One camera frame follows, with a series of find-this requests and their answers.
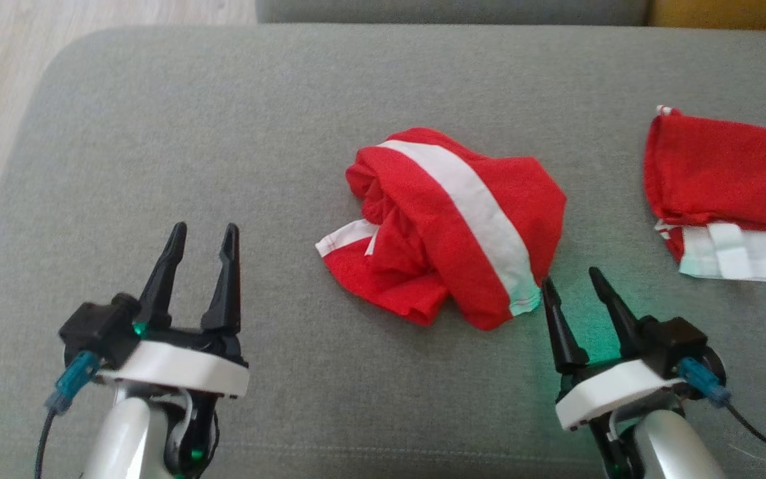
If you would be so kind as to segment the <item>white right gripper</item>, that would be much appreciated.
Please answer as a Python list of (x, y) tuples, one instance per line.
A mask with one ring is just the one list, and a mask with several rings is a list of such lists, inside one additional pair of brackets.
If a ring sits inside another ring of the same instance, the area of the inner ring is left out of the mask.
[[(642, 340), (638, 334), (638, 319), (598, 267), (589, 267), (588, 273), (596, 296), (608, 310), (619, 341), (620, 356), (626, 360), (640, 357)], [(589, 371), (589, 357), (569, 327), (561, 297), (550, 277), (542, 280), (541, 293), (555, 369), (571, 384), (571, 388), (559, 395), (555, 406), (563, 430), (572, 431), (606, 415), (606, 430), (615, 433), (617, 411), (657, 391), (672, 391), (686, 383), (682, 378), (663, 379), (641, 359), (620, 362), (581, 379), (581, 374)]]

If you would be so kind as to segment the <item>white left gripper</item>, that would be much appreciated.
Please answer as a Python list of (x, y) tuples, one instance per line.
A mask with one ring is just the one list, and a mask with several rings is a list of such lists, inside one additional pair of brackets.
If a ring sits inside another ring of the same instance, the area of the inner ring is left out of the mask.
[(237, 337), (231, 336), (239, 333), (242, 319), (239, 229), (233, 222), (226, 226), (219, 250), (221, 272), (209, 309), (201, 316), (204, 331), (168, 329), (168, 307), (187, 236), (185, 222), (174, 224), (140, 294), (141, 310), (132, 325), (139, 343), (121, 367), (103, 368), (98, 384), (131, 381), (225, 397), (246, 395), (249, 364)]

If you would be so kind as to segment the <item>red white basketball jersey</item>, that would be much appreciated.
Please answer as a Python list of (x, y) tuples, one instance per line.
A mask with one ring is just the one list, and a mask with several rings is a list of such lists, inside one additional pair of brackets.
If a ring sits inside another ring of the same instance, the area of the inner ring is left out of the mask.
[(766, 282), (766, 127), (660, 105), (642, 189), (679, 273)]

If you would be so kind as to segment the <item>red shorts with white stripe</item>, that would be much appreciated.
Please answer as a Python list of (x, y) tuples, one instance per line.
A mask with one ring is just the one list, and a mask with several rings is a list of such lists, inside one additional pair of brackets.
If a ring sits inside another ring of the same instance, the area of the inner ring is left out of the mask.
[(422, 327), (448, 299), (482, 331), (540, 306), (567, 199), (536, 158), (409, 128), (359, 149), (346, 181), (361, 218), (316, 249), (350, 293)]

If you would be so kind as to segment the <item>large grey chaise cushion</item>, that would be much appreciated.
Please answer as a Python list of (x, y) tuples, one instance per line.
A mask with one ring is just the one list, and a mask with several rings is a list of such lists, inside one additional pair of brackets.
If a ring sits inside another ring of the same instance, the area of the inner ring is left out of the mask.
[(204, 479), (604, 479), (564, 431), (542, 311), (478, 331), (362, 302), (315, 243), (358, 216), (356, 150), (413, 126), (535, 156), (565, 191), (551, 268), (575, 336), (613, 357), (599, 267), (630, 309), (710, 337), (766, 434), (766, 283), (678, 273), (641, 163), (656, 107), (766, 126), (766, 33), (584, 25), (101, 31), (46, 69), (0, 183), (0, 479), (32, 479), (59, 327), (139, 296), (188, 224), (171, 312), (199, 323), (241, 230), (246, 397), (219, 403)]

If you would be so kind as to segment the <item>yellow sofa backrest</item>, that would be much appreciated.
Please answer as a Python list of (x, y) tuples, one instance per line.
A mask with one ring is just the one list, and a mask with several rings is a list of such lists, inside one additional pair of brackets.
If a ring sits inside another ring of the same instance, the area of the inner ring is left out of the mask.
[(766, 31), (766, 0), (650, 0), (648, 25)]

